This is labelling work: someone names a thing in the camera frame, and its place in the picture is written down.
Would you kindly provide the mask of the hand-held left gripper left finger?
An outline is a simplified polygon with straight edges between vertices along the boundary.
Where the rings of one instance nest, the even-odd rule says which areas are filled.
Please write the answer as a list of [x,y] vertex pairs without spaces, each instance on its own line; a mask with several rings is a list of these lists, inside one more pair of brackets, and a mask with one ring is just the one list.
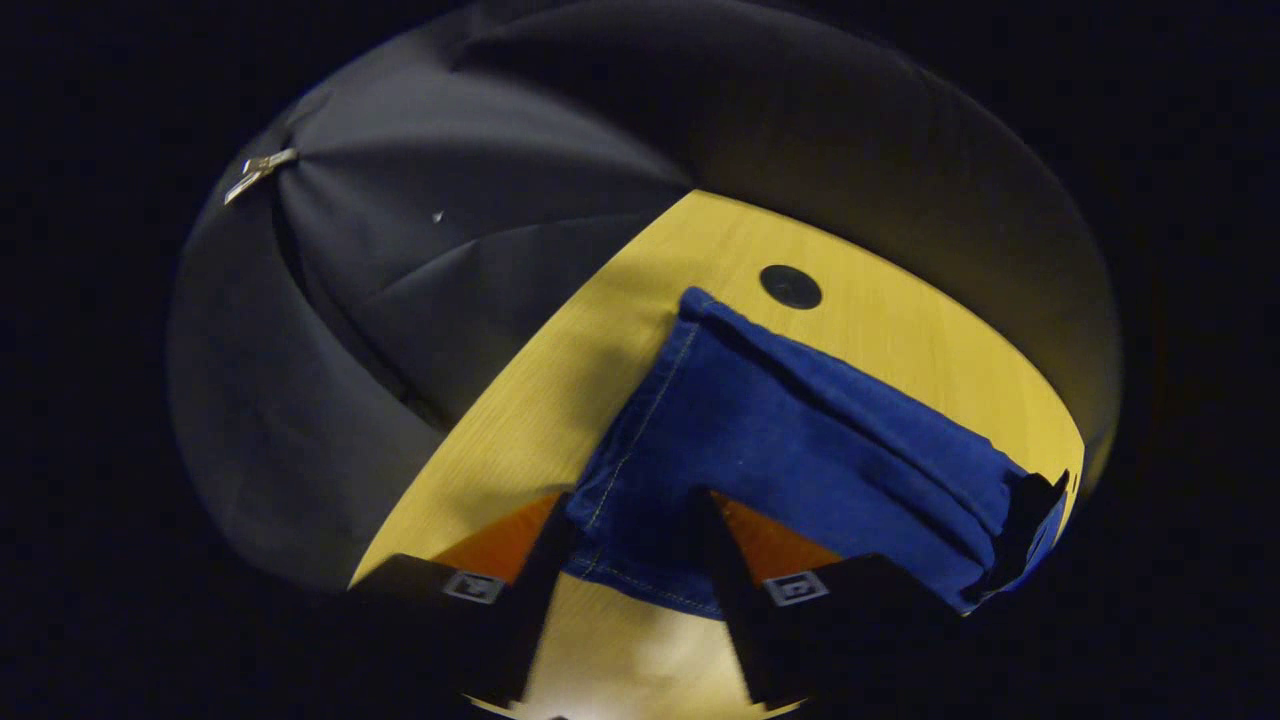
[[540,497],[430,559],[390,555],[349,589],[358,618],[422,655],[449,689],[490,705],[520,702],[579,536],[568,500]]

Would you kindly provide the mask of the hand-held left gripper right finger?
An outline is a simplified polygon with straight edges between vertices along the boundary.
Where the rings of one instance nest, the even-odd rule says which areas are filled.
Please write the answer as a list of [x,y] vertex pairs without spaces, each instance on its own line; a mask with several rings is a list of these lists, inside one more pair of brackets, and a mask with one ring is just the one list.
[[695,492],[699,550],[753,702],[847,688],[891,694],[932,674],[960,615],[879,553],[844,559],[719,492]]

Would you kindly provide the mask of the blue jeans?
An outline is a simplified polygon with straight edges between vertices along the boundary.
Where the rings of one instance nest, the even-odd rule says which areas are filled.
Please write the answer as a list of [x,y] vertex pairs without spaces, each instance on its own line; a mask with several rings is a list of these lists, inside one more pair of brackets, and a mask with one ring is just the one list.
[[719,492],[844,559],[879,553],[959,612],[986,597],[1010,486],[989,439],[687,288],[572,493],[579,579],[721,619],[689,500]]

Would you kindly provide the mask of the black table grommet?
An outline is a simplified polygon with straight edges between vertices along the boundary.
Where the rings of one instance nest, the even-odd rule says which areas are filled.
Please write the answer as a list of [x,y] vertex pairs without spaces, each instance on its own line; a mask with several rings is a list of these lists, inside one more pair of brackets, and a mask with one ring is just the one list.
[[823,293],[817,281],[796,266],[772,264],[759,273],[762,288],[776,302],[797,310],[810,310],[822,304]]

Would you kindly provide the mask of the silver backdrop clip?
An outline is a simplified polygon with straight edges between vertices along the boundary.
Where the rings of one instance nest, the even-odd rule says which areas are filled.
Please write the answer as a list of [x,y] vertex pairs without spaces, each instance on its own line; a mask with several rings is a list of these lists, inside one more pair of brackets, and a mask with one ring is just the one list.
[[283,149],[269,155],[248,158],[241,168],[239,178],[223,195],[223,205],[232,205],[252,187],[298,158],[297,149]]

